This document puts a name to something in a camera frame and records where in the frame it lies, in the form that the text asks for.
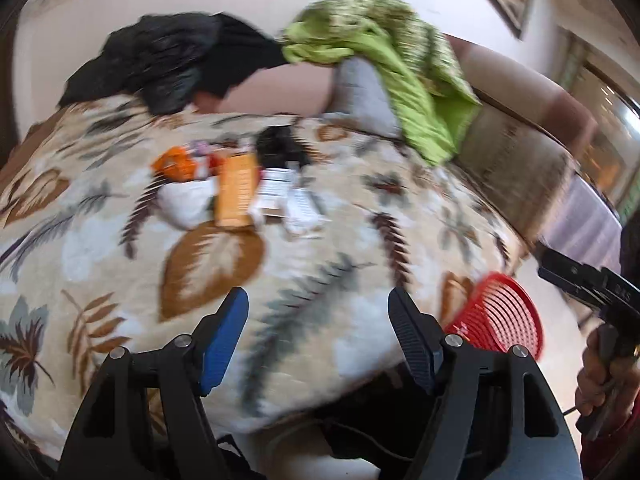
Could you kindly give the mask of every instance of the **human hand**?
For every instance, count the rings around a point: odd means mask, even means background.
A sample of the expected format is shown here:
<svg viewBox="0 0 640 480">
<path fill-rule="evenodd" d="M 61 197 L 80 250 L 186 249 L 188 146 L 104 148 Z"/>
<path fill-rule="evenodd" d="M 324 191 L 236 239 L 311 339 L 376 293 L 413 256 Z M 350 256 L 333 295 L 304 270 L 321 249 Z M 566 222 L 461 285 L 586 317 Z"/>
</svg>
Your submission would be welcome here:
<svg viewBox="0 0 640 480">
<path fill-rule="evenodd" d="M 575 405 L 581 415 L 590 415 L 594 408 L 604 404 L 606 394 L 602 387 L 607 381 L 607 370 L 598 356 L 598 330 L 587 338 L 587 348 L 582 353 L 584 367 L 578 373 L 578 387 L 575 391 Z M 620 392 L 609 418 L 602 427 L 602 434 L 619 429 L 629 418 L 638 392 L 640 392 L 640 369 L 634 357 L 612 361 L 609 372 L 618 380 Z"/>
</svg>

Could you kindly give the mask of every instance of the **leaf pattern blanket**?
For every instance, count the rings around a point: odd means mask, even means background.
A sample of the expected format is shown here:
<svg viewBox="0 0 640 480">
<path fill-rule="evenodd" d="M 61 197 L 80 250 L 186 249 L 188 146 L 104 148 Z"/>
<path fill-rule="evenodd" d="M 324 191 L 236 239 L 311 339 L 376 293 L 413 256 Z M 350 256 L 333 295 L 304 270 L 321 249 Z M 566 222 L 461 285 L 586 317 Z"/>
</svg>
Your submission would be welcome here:
<svg viewBox="0 0 640 480">
<path fill-rule="evenodd" d="M 155 208 L 150 164 L 190 140 L 255 139 L 294 124 L 303 185 L 330 220 L 319 238 L 278 222 L 189 232 Z M 250 316 L 221 386 L 215 429 L 252 431 L 335 399 L 402 359 L 386 313 L 393 286 L 443 324 L 520 241 L 454 166 L 404 144 L 292 116 L 153 117 L 130 96 L 67 109 L 0 196 L 0 417 L 58 458 L 107 352 L 190 333 L 232 286 Z M 156 431 L 161 399 L 149 391 Z"/>
</svg>

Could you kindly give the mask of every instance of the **red sleeve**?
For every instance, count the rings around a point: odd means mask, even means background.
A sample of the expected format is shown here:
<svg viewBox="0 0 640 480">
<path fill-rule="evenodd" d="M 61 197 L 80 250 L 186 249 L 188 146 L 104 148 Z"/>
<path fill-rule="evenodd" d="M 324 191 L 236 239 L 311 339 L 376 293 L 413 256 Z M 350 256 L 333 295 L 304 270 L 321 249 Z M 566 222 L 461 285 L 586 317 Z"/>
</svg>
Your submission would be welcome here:
<svg viewBox="0 0 640 480">
<path fill-rule="evenodd" d="M 613 458 L 616 451 L 625 442 L 634 424 L 640 420 L 640 396 L 636 397 L 636 403 L 631 411 L 631 416 L 619 430 L 608 436 L 597 438 L 588 442 L 582 438 L 582 452 L 580 464 L 585 478 L 595 478 L 607 462 Z"/>
</svg>

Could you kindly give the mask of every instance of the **bolt head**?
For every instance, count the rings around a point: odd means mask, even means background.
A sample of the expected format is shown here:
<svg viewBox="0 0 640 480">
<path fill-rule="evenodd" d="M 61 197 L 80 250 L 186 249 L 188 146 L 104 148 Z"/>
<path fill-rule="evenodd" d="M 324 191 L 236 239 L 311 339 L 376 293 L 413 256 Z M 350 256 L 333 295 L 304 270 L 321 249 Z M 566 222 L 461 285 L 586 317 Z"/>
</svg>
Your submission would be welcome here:
<svg viewBox="0 0 640 480">
<path fill-rule="evenodd" d="M 191 336 L 189 334 L 182 334 L 179 335 L 177 338 L 174 339 L 174 344 L 178 347 L 178 348 L 187 348 L 187 346 L 189 346 L 191 344 Z"/>
<path fill-rule="evenodd" d="M 126 350 L 124 349 L 124 347 L 116 346 L 116 348 L 109 352 L 109 357 L 111 359 L 120 359 L 125 354 L 125 352 Z"/>
<path fill-rule="evenodd" d="M 527 350 L 527 347 L 522 345 L 514 345 L 511 351 L 513 351 L 513 353 L 518 357 L 527 357 L 529 355 L 529 350 Z"/>
<path fill-rule="evenodd" d="M 458 348 L 459 346 L 462 346 L 464 340 L 458 334 L 449 334 L 444 338 L 444 342 L 449 346 Z"/>
</svg>

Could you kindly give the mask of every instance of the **red plastic basket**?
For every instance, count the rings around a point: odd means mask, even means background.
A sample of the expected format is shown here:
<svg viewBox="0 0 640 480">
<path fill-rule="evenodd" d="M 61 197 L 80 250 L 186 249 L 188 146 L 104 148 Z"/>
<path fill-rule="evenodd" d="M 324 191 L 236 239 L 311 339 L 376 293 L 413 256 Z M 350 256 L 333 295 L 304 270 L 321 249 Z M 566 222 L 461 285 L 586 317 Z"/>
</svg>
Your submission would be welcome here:
<svg viewBox="0 0 640 480">
<path fill-rule="evenodd" d="M 543 347 L 542 325 L 531 298 L 518 283 L 492 272 L 476 285 L 464 309 L 445 329 L 476 348 L 506 352 L 523 345 L 537 360 Z"/>
</svg>

